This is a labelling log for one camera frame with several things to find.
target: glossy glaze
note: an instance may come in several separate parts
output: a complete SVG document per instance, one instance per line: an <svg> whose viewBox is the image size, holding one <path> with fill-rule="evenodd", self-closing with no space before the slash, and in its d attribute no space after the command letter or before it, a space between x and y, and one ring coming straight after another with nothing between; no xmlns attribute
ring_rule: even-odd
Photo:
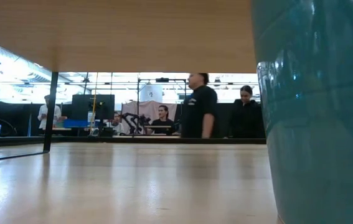
<svg viewBox="0 0 353 224"><path fill-rule="evenodd" d="M353 0L252 3L279 214L353 223Z"/></svg>
<svg viewBox="0 0 353 224"><path fill-rule="evenodd" d="M277 213L266 146L62 143L0 161L0 223L276 224Z"/></svg>

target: wooden tabletop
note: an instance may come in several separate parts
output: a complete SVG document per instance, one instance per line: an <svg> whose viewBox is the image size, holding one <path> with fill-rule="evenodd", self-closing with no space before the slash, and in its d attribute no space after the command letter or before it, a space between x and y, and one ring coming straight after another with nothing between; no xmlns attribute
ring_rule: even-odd
<svg viewBox="0 0 353 224"><path fill-rule="evenodd" d="M256 72L248 0L0 1L0 46L57 72Z"/></svg>

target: dark hair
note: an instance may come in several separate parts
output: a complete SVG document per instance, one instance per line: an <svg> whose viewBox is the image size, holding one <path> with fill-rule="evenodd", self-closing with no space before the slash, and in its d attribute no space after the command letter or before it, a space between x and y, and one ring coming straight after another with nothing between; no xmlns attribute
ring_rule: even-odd
<svg viewBox="0 0 353 224"><path fill-rule="evenodd" d="M165 105L161 105L161 106L158 107L158 109L159 109L159 108L164 108L164 111L167 111L167 113L166 113L166 119L168 119L168 115L169 115L168 107L165 106Z"/></svg>
<svg viewBox="0 0 353 224"><path fill-rule="evenodd" d="M250 95L252 95L252 88L250 86L243 86L241 87L240 91L246 91Z"/></svg>
<svg viewBox="0 0 353 224"><path fill-rule="evenodd" d="M204 84L208 84L209 82L209 78L208 78L208 73L199 73L199 75L202 76L202 78L204 78Z"/></svg>

